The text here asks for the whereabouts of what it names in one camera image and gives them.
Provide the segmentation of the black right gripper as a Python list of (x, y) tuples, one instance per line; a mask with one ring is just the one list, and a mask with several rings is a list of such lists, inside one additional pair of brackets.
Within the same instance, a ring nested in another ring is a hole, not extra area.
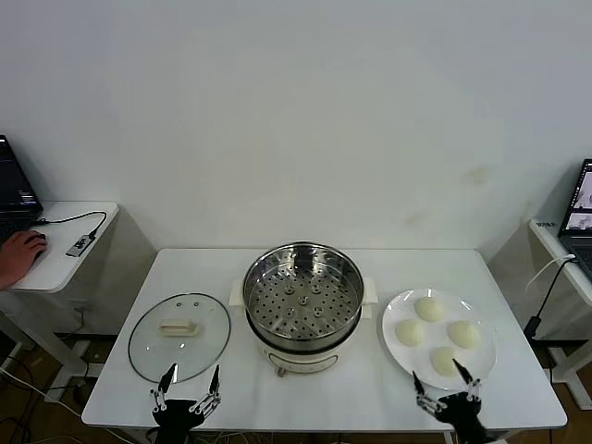
[(412, 372), (416, 404), (425, 412), (436, 412), (439, 422), (452, 425), (460, 443), (486, 443), (487, 431), (478, 419), (481, 380), (473, 378), (455, 358), (452, 361), (465, 383), (465, 391), (433, 400), (426, 395), (417, 374)]

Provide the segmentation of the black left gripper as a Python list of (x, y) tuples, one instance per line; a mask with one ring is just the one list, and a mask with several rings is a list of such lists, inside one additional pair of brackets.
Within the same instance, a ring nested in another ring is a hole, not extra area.
[(153, 418), (158, 425), (156, 444), (183, 444), (191, 429), (204, 422), (221, 402), (220, 364), (216, 365), (207, 393), (200, 401), (167, 400), (170, 385), (175, 382), (178, 365), (172, 364), (162, 375), (156, 388), (150, 390), (154, 400)]

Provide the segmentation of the person's bare hand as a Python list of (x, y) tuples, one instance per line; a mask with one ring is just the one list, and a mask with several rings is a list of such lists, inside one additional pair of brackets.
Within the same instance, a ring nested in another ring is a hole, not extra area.
[(22, 280), (46, 249), (47, 240), (42, 233), (35, 230), (14, 233), (1, 246), (1, 290), (8, 289)]

